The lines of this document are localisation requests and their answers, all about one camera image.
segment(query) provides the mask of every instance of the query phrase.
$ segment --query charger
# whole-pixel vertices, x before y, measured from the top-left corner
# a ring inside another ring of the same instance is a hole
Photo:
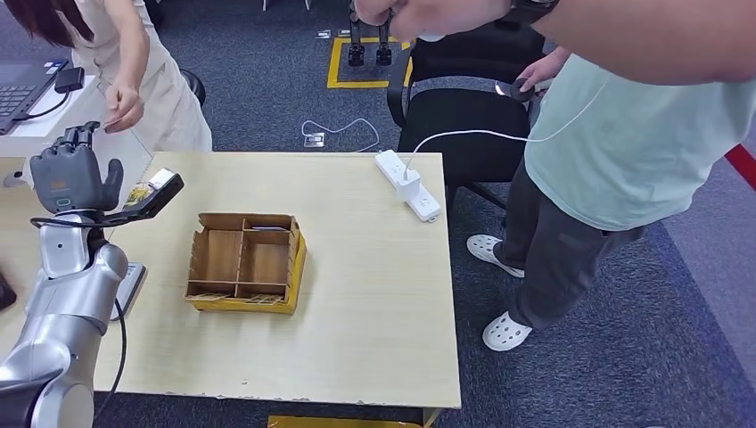
[[[55,76],[55,92],[58,94],[78,91],[82,87],[84,87],[84,69],[81,67],[58,71]]]
[[[81,67],[74,67],[73,69],[66,69],[58,71],[55,75],[55,92],[58,94],[64,94],[63,98],[54,107],[45,110],[37,114],[23,114],[16,118],[17,122],[24,120],[41,118],[47,114],[52,113],[61,108],[68,100],[71,92],[75,92],[84,87],[84,69]]]

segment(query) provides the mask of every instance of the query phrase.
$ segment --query white dress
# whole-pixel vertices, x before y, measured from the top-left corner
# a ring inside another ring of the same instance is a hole
[[[94,38],[92,42],[86,41],[67,23],[76,44],[71,57],[74,65],[82,67],[86,74],[99,77],[98,89],[104,95],[119,72],[119,32],[103,0],[76,0],[76,4]],[[212,152],[212,134],[199,101],[160,42],[144,0],[134,0],[134,5],[150,37],[150,56],[139,91],[144,116],[132,131],[154,152]]]

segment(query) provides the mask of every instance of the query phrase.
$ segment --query light wood tabletop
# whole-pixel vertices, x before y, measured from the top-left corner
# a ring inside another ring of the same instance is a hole
[[[20,171],[23,164],[23,158],[0,158],[0,177]],[[27,185],[0,185],[0,273],[18,294],[16,303],[0,312],[0,361],[19,337],[25,319],[23,307],[40,267],[39,231],[29,220],[48,216]]]
[[[412,166],[443,207],[440,155],[420,154]],[[446,214],[421,222],[370,154],[161,152],[146,176],[160,168],[181,174],[184,190],[156,218],[111,236],[148,269],[127,315],[119,391],[461,406]],[[0,263],[30,287],[38,257],[28,217],[42,209],[26,189],[0,192],[12,219],[0,229]],[[308,258],[293,315],[200,312],[184,300],[202,212],[296,216]],[[18,306],[0,314],[0,356],[21,328]],[[103,341],[97,390],[118,368],[118,329]]]

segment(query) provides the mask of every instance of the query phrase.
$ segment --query black mouse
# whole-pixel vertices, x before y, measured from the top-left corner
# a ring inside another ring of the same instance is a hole
[[[518,78],[517,80],[515,80],[514,83],[509,86],[509,96],[512,97],[512,99],[514,99],[515,101],[519,101],[520,103],[530,101],[530,98],[532,98],[533,95],[536,94],[535,87],[532,87],[525,92],[520,92],[520,88],[527,81],[528,80],[526,78]]]

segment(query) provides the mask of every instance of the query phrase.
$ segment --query robotic arm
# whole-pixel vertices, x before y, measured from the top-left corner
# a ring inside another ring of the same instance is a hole
[[[0,427],[92,426],[97,354],[114,304],[123,317],[116,291],[128,265],[103,229],[153,218],[184,187],[164,169],[150,192],[106,215],[118,206],[123,167],[111,160],[101,181],[92,151],[99,126],[69,128],[30,160],[37,198],[53,217],[31,219],[42,267],[21,337],[0,366]]]

